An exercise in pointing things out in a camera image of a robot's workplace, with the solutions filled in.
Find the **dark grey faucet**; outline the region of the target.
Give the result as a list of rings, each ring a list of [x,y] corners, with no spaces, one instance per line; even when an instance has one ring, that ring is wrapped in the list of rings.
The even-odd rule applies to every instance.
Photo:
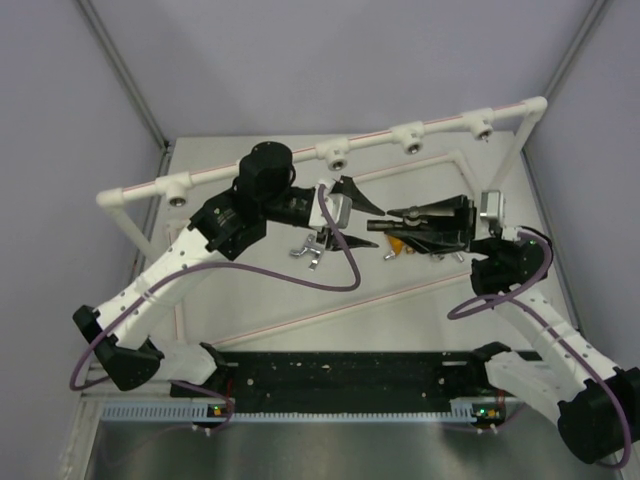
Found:
[[[385,231],[389,229],[414,229],[428,222],[428,217],[434,213],[432,207],[413,206],[405,209],[394,209],[387,212],[394,220],[368,220],[368,231]]]

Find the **white PVC pipe frame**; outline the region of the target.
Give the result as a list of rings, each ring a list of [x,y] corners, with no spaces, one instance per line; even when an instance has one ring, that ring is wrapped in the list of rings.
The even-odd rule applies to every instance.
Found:
[[[135,350],[149,338],[155,324],[179,303],[213,268],[232,268],[238,256],[262,240],[269,223],[309,229],[324,248],[350,252],[343,235],[353,211],[372,216],[372,226],[404,238],[416,251],[448,254],[468,250],[480,233],[505,233],[503,203],[496,190],[475,191],[425,207],[383,211],[372,204],[351,177],[344,174],[348,155],[356,150],[397,144],[409,155],[418,153],[426,136],[468,131],[488,138],[497,121],[519,118],[513,149],[519,150],[547,109],[544,97],[500,108],[466,112],[429,122],[413,122],[355,137],[336,137],[292,150],[267,141],[236,163],[160,176],[97,195],[108,213],[149,260],[150,266],[122,293],[100,305],[99,324],[119,347]],[[230,180],[231,186],[207,200],[191,217],[175,244],[157,252],[125,212],[128,203],[162,196],[175,207],[186,204],[189,192],[201,185]]]

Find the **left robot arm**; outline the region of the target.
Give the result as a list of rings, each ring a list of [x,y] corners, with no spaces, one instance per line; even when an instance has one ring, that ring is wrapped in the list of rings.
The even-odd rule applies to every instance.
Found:
[[[205,396],[226,387],[222,358],[205,343],[162,342],[151,337],[156,323],[215,269],[247,272],[237,258],[262,240],[270,222],[308,228],[344,252],[371,244],[342,235],[352,211],[381,216],[348,176],[295,186],[293,153],[282,143],[255,145],[238,166],[230,188],[209,198],[189,219],[173,244],[134,282],[97,307],[83,305],[73,321],[89,344],[89,354],[107,380],[121,391],[150,380],[193,384]]]

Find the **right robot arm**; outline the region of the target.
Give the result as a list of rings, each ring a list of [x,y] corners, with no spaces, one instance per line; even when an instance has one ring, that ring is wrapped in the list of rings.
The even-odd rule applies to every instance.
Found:
[[[552,241],[524,225],[509,226],[498,190],[474,202],[465,195],[388,211],[368,230],[402,241],[415,252],[472,254],[473,298],[451,309],[450,320],[492,311],[513,326],[541,357],[540,371],[498,343],[475,350],[466,380],[476,394],[496,389],[516,396],[558,428],[580,461],[621,470],[639,440],[639,370],[623,369],[598,351],[539,290],[554,260]]]

